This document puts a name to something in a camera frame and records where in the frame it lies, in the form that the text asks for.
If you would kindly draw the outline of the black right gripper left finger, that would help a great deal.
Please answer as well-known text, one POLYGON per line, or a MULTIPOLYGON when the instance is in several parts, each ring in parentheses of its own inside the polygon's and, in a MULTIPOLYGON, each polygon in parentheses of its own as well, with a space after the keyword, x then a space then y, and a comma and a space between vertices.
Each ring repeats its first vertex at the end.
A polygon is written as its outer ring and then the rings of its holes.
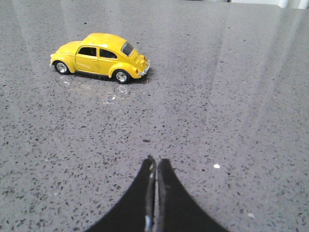
POLYGON ((148 156, 122 198, 89 232, 151 232, 154 225, 155 160, 148 156))

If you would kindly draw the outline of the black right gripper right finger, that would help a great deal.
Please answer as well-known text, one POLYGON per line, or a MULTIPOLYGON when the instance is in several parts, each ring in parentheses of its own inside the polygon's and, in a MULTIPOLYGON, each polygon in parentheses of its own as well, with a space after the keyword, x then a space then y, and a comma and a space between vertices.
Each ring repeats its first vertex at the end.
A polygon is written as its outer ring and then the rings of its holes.
POLYGON ((158 165, 158 232, 225 232, 185 190, 168 159, 158 165))

